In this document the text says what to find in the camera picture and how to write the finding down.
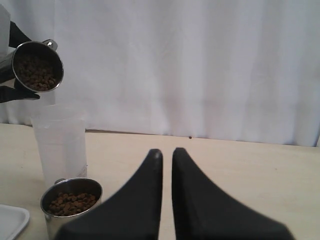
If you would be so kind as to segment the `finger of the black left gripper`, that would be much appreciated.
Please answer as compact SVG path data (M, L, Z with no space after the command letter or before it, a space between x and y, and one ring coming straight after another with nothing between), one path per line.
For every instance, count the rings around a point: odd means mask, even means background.
M17 48L20 44L30 41L31 39L27 37L13 21L11 21L8 46L11 48Z
M16 79L0 84L0 102L7 103L17 100L39 100L40 96L23 86Z

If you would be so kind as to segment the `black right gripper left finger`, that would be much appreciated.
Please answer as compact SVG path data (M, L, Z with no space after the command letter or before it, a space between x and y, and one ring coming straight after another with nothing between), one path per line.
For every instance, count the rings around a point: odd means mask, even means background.
M163 199L163 155L151 149L133 176L99 206L65 223L57 240L156 240Z

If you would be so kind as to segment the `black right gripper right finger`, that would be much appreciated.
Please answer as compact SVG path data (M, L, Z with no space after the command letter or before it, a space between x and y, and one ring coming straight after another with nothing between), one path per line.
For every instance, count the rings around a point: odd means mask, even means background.
M212 182L187 150L172 155L171 199L178 240L292 240L293 234Z

